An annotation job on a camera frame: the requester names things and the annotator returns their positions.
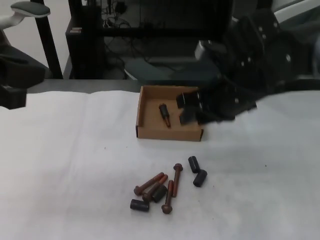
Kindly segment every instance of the white wall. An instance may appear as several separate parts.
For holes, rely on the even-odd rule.
[[[11,15],[13,12],[10,5],[15,2],[18,0],[0,0],[0,16]],[[48,19],[63,73],[69,57],[65,35],[71,18],[68,0],[44,0],[44,3],[51,9]],[[8,28],[4,32],[12,46],[48,66],[34,18],[25,18],[18,26]]]

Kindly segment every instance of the black cylinder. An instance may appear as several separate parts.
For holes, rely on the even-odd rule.
[[[165,105],[164,103],[162,103],[159,106],[159,109],[160,109],[160,113],[161,113],[161,116],[162,116],[163,119],[168,118],[170,116],[169,112],[168,112],[167,105]]]
[[[195,185],[198,188],[201,188],[207,175],[208,175],[208,173],[205,170],[200,170],[193,181],[193,185]]]
[[[165,185],[161,185],[153,194],[152,194],[152,200],[155,203],[160,202],[160,200],[166,195],[167,193],[167,187]]]
[[[195,156],[189,157],[188,161],[189,161],[189,164],[190,164],[191,171],[194,174],[197,174],[198,172],[200,172],[201,169],[199,167],[198,160],[197,160],[197,158]]]
[[[149,207],[150,207],[150,205],[148,202],[144,202],[144,201],[140,201],[140,200],[136,200],[136,199],[132,199],[131,203],[130,203],[130,208],[132,210],[149,212]]]

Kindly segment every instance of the chair armrest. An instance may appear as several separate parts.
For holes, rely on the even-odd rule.
[[[31,1],[20,1],[11,5],[11,9],[15,13],[19,13],[25,17],[44,18],[50,15],[50,8]]]
[[[14,14],[0,17],[0,30],[18,25],[25,17],[44,18],[50,14],[47,6],[30,1],[20,1],[11,5]]]

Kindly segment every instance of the bolt head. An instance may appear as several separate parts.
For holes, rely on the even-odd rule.
[[[146,203],[149,203],[151,201],[151,196],[149,194],[147,194],[146,192],[144,192],[142,194],[142,200]]]
[[[180,169],[180,171],[182,171],[184,168],[182,167],[182,165],[180,163],[176,163],[173,167],[174,170]]]
[[[161,209],[164,214],[169,214],[172,211],[172,206],[168,206],[168,205],[164,204],[161,206]]]
[[[133,190],[133,192],[137,196],[140,196],[142,193],[141,190],[139,189],[139,186],[135,186],[135,189]]]

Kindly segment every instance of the bolt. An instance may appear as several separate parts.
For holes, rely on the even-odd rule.
[[[152,199],[152,194],[162,185],[165,183],[165,181],[167,181],[168,179],[168,175],[165,174],[158,182],[155,183],[155,185],[148,191],[148,192],[144,192],[142,194],[142,199],[143,201],[145,201],[146,203],[151,202]]]
[[[165,204],[161,206],[162,212],[164,214],[169,214],[172,211],[171,197],[172,197],[173,188],[174,188],[174,181],[170,180],[168,183],[168,191],[166,192]]]
[[[160,104],[159,109],[160,109],[161,116],[162,116],[162,118],[163,118],[163,120],[165,122],[165,125],[168,128],[171,128],[170,115],[169,115],[169,112],[168,112],[168,109],[167,109],[167,105],[162,103],[162,104]]]
[[[147,181],[145,184],[141,185],[141,186],[135,186],[134,194],[139,196],[142,194],[142,192],[150,187],[151,185],[153,185],[155,182],[159,181],[165,174],[163,172],[160,172],[157,176],[151,178],[149,181]]]
[[[179,185],[179,178],[180,178],[180,172],[184,169],[180,163],[177,163],[174,165],[173,169],[175,170],[174,174],[174,182],[173,182],[173,193],[172,197],[175,198],[178,193],[178,185]]]

